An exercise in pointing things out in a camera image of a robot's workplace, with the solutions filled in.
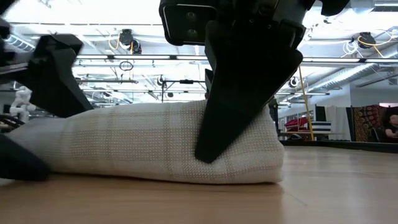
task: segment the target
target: light wood surface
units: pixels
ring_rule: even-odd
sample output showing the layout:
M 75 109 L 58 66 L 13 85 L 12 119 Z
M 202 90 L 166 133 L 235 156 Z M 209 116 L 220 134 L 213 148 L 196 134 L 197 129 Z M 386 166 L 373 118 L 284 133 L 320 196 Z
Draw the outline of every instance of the light wood surface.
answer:
M 280 184 L 55 175 L 0 187 L 0 223 L 397 223 L 398 154 L 288 147 Z

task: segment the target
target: folded towel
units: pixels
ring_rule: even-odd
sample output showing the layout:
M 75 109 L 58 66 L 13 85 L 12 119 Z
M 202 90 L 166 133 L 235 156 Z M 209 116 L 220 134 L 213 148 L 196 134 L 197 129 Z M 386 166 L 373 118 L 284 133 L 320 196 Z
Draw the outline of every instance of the folded towel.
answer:
M 8 136 L 54 172 L 199 184 L 282 180 L 284 148 L 267 106 L 212 164 L 195 159 L 205 106 L 206 101 L 115 106 L 35 119 Z

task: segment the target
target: fluorescent light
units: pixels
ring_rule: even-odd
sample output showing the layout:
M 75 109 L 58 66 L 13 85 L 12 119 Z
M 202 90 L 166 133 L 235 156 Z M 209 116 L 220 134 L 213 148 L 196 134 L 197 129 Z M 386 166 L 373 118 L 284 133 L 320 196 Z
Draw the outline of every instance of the fluorescent light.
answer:
M 192 101 L 196 101 L 196 100 L 164 100 L 165 103 L 168 103 L 168 102 L 188 103 L 188 102 L 192 102 Z
M 398 63 L 398 59 L 366 59 L 369 63 Z
M 78 55 L 76 59 L 107 59 L 106 55 Z
M 206 56 L 177 56 L 177 60 L 207 60 Z
M 86 92 L 114 92 L 114 90 L 82 90 Z
M 115 55 L 115 59 L 131 59 L 131 60 L 168 60 L 168 55 Z
M 206 93 L 206 91 L 201 90 L 167 90 L 165 93 Z
M 305 93 L 308 96 L 326 96 L 330 95 L 329 93 Z M 278 92 L 275 95 L 295 95 L 295 96 L 302 96 L 303 93 L 284 93 L 284 92 Z
M 308 45 L 333 45 L 333 44 L 345 44 L 350 40 L 341 40 L 341 41 L 325 41 L 325 40 L 308 40 L 304 42 L 304 44 Z
M 358 58 L 303 58 L 303 62 L 359 62 Z
M 275 95 L 291 95 L 291 93 L 282 93 L 282 92 L 278 92 Z
M 94 103 L 100 106 L 116 106 L 116 105 L 128 105 L 129 103 Z
M 326 95 L 330 95 L 329 93 L 305 93 L 308 96 L 326 96 Z M 302 96 L 303 93 L 295 93 L 294 95 L 296 96 Z
M 394 6 L 398 6 L 398 3 L 388 3 L 388 2 L 374 3 L 374 6 L 390 6 L 390 7 L 394 7 Z

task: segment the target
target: yellow cable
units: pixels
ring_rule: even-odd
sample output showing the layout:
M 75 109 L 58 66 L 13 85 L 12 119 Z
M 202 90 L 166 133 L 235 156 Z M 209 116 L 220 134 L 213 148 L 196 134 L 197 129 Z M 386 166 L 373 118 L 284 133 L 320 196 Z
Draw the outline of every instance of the yellow cable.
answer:
M 306 110 L 307 110 L 308 124 L 309 124 L 309 126 L 310 126 L 311 140 L 314 141 L 315 138 L 313 137 L 311 115 L 310 115 L 310 111 L 308 110 L 308 100 L 307 100 L 307 96 L 306 96 L 306 94 L 305 94 L 305 88 L 304 88 L 304 82 L 303 82 L 303 75 L 302 75 L 302 72 L 301 72 L 301 66 L 298 67 L 298 70 L 299 70 L 299 73 L 300 73 L 301 89 L 303 90 L 305 108 L 306 108 Z
M 392 34 L 390 35 L 390 39 L 389 39 L 389 40 L 387 40 L 387 41 L 385 41 L 385 42 L 383 42 L 383 43 L 381 43 L 381 44 L 369 44 L 369 43 L 365 43 L 365 42 L 363 42 L 363 41 L 361 40 L 361 37 L 362 37 L 362 36 L 359 36 L 359 37 L 358 37 L 358 42 L 361 43 L 361 44 L 364 44 L 364 45 L 372 46 L 372 47 L 381 46 L 381 45 L 384 45 L 384 44 L 388 44 L 390 41 L 392 41 L 392 40 L 393 40 L 393 35 L 394 35 L 394 32 L 392 32 Z
M 119 36 L 118 36 L 118 41 L 117 41 L 116 47 L 113 47 L 113 46 L 112 46 L 112 44 L 111 44 L 111 39 L 108 40 L 109 47 L 112 48 L 113 50 L 116 50 L 116 49 L 119 48 L 119 42 L 120 42 L 120 34 L 119 34 Z
M 380 50 L 379 49 L 377 49 L 377 47 L 376 46 L 373 46 L 375 49 L 376 49 L 376 51 L 379 53 L 379 55 L 382 57 L 382 58 L 384 58 L 384 55 L 380 52 Z

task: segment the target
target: ceiling light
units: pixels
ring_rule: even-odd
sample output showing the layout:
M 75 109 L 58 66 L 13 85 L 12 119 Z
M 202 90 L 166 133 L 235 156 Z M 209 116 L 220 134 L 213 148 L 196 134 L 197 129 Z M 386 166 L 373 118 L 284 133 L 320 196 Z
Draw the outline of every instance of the ceiling light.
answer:
M 168 60 L 168 55 L 116 55 L 115 59 L 131 59 L 131 60 Z
M 207 60 L 206 56 L 177 56 L 177 60 Z
M 308 96 L 327 96 L 330 95 L 330 93 L 305 93 Z M 296 96 L 302 96 L 303 93 L 295 93 L 294 95 Z
M 106 55 L 78 55 L 76 59 L 107 59 Z
M 369 63 L 398 63 L 398 59 L 367 59 L 366 62 Z
M 282 92 L 278 92 L 275 95 L 291 95 L 292 93 L 282 93 Z
M 394 7 L 398 6 L 398 3 L 389 3 L 389 2 L 381 2 L 381 3 L 374 3 L 374 6 L 389 6 L 389 7 Z
M 94 103 L 100 106 L 116 106 L 116 105 L 128 105 L 128 103 Z
M 85 92 L 114 92 L 114 90 L 90 90 L 90 89 L 82 90 L 82 91 L 85 91 Z
M 303 58 L 303 62 L 359 62 L 358 58 Z

